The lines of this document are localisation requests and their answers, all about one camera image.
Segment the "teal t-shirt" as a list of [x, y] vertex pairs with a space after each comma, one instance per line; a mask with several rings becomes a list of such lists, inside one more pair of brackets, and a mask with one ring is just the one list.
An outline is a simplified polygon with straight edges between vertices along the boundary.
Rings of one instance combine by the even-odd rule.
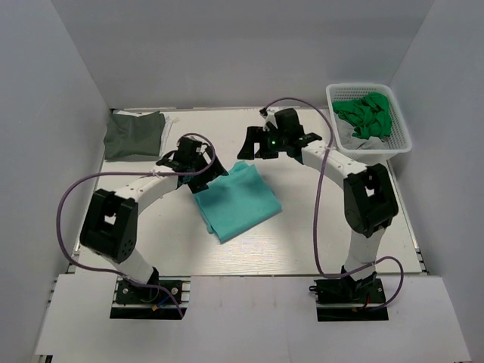
[[281, 202], [256, 166], [244, 161], [195, 194], [194, 200], [207, 231], [222, 244], [282, 211]]

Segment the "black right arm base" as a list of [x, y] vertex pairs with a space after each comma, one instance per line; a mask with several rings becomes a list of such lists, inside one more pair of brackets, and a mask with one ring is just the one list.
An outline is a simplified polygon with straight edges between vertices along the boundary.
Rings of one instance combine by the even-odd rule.
[[351, 290], [345, 280], [314, 280], [309, 292], [315, 296], [318, 322], [388, 321], [386, 302], [379, 278]]

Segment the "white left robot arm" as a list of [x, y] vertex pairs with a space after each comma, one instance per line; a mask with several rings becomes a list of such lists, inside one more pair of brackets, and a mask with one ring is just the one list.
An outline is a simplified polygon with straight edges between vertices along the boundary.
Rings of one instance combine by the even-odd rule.
[[192, 194], [204, 191], [208, 184], [228, 172], [212, 152], [178, 158], [170, 152], [159, 160], [153, 171], [115, 191], [96, 190], [80, 232], [80, 244], [103, 257], [114, 271], [137, 284], [155, 284], [158, 271], [136, 248], [138, 217], [164, 195], [187, 185]]

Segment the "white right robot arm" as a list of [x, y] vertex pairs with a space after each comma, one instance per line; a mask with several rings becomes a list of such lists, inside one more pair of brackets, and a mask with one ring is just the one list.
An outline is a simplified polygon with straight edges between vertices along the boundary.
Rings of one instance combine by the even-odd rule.
[[[300, 164], [320, 172], [313, 216], [313, 252], [318, 272], [326, 279], [350, 277], [358, 283], [376, 272], [380, 241], [398, 214], [396, 196], [385, 166], [354, 161], [334, 150], [315, 133], [289, 137], [261, 126], [250, 126], [239, 160], [275, 159], [284, 152]], [[323, 178], [343, 191], [344, 216], [352, 229], [349, 252], [339, 274], [323, 272], [318, 258], [318, 211]]]

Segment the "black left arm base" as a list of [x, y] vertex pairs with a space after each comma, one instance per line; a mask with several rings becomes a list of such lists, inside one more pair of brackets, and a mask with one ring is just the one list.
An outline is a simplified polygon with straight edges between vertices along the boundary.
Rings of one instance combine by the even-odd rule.
[[[164, 278], [159, 280], [179, 304], [182, 313], [188, 309], [191, 279]], [[176, 305], [169, 294], [158, 289], [135, 287], [118, 278], [113, 293], [110, 319], [175, 321], [181, 320]]]

